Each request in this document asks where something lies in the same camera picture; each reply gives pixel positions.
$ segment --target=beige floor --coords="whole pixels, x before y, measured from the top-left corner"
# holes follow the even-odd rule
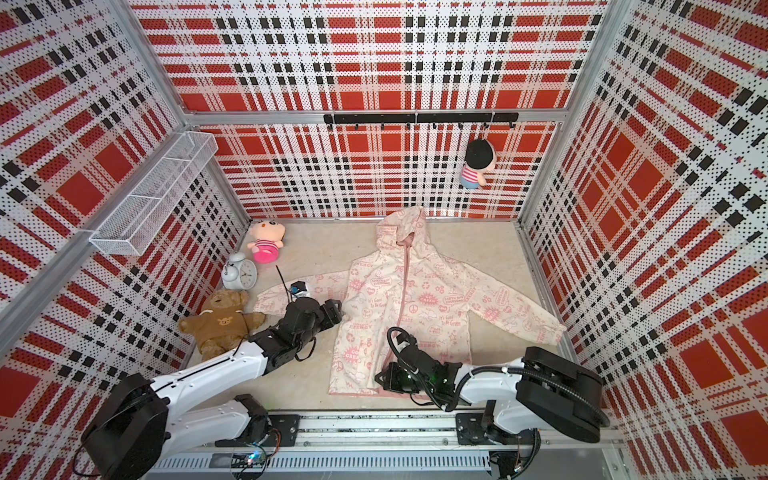
[[[285,247],[276,262],[285,280],[302,275],[329,273],[349,268],[352,260],[376,251],[376,222],[338,220],[332,223],[286,222]],[[539,301],[520,243],[510,222],[433,221],[432,242],[440,253],[469,263]],[[252,301],[280,282],[274,263],[258,265],[258,281]],[[275,323],[278,318],[268,318]],[[290,362],[267,376],[244,382],[206,402],[216,405],[242,393],[250,393],[268,410],[291,409],[412,409],[403,398],[360,398],[328,395],[330,363],[338,327],[318,335],[311,360]],[[469,313],[472,363],[507,362],[523,355],[533,345],[507,333],[474,313]],[[546,346],[557,352],[556,346]],[[200,361],[195,352],[190,361]]]

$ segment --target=stuffed toy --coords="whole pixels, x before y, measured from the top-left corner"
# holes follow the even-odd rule
[[[274,220],[265,220],[251,225],[248,233],[256,240],[248,243],[254,262],[269,263],[277,260],[279,249],[283,248],[283,236],[286,234],[284,225]]]
[[[493,150],[493,145],[483,138],[469,142],[464,162],[462,174],[459,177],[462,186],[469,190],[484,187],[486,182],[483,174],[496,168],[496,152]]]
[[[248,292],[217,290],[203,303],[200,315],[179,321],[179,330],[194,336],[203,361],[237,348],[264,323],[263,313],[243,313],[247,301]]]

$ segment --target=wall shelf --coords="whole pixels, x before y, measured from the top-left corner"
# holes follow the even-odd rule
[[[90,237],[107,255],[140,256],[218,150],[212,134],[185,131]]]

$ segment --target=hanging plush doll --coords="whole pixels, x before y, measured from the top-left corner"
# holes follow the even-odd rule
[[[459,177],[462,186],[470,190],[484,187],[485,178],[482,175],[496,168],[496,152],[493,151],[493,145],[483,138],[469,142],[464,162]]]

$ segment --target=antenna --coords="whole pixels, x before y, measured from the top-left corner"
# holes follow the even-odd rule
[[[277,274],[280,275],[280,281],[283,282],[283,288],[286,289],[286,296],[288,297],[288,303],[290,303],[290,293],[288,293],[288,287],[286,286],[286,281],[283,278],[283,274],[280,272],[280,267],[275,265],[275,268],[277,268]]]

